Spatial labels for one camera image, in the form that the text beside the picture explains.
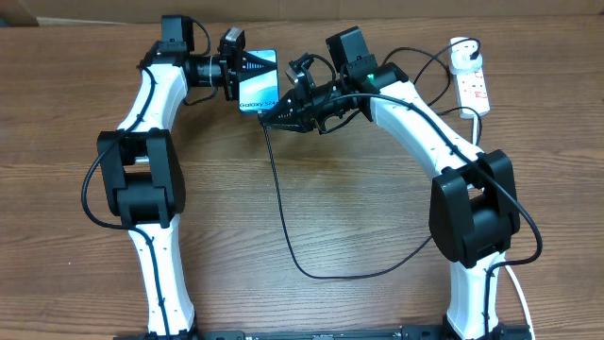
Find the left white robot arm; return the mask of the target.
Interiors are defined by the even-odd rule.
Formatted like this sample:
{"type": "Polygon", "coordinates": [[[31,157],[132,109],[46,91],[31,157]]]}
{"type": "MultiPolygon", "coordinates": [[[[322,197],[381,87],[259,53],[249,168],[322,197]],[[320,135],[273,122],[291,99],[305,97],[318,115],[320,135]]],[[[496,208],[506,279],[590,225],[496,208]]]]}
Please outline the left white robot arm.
{"type": "Polygon", "coordinates": [[[194,51],[199,21],[164,15],[161,37],[141,60],[141,88],[126,119],[100,132],[92,168],[102,172],[108,206],[136,248],[148,303],[145,339],[198,339],[179,247],[186,203],[182,170],[171,136],[192,88],[223,90],[244,113],[278,101],[277,52],[247,50],[243,30],[232,27],[218,48],[194,51]]]}

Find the blue Galaxy smartphone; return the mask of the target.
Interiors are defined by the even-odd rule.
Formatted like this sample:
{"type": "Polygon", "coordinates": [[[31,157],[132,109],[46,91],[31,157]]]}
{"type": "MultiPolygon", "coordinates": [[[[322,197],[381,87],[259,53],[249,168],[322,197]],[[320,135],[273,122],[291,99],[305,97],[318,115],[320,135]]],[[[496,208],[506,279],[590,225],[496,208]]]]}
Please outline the blue Galaxy smartphone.
{"type": "Polygon", "coordinates": [[[270,110],[279,100],[278,69],[260,73],[238,73],[239,110],[257,114],[270,110]]]}

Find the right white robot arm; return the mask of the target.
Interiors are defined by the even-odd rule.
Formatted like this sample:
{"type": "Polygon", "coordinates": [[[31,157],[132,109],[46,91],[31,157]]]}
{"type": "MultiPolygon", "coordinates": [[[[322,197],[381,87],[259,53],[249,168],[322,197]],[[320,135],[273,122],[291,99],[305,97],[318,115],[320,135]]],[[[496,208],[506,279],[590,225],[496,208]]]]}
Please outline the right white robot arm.
{"type": "Polygon", "coordinates": [[[317,86],[313,57],[290,64],[294,88],[260,115],[265,129],[327,132],[326,122],[349,111],[385,129],[431,181],[430,238],[450,262],[450,304],[442,339],[528,339],[525,327],[502,324],[496,314],[498,274],[519,230],[511,160],[485,153],[450,128],[420,97],[395,64],[378,64],[353,26],[326,40],[333,79],[317,86]]]}

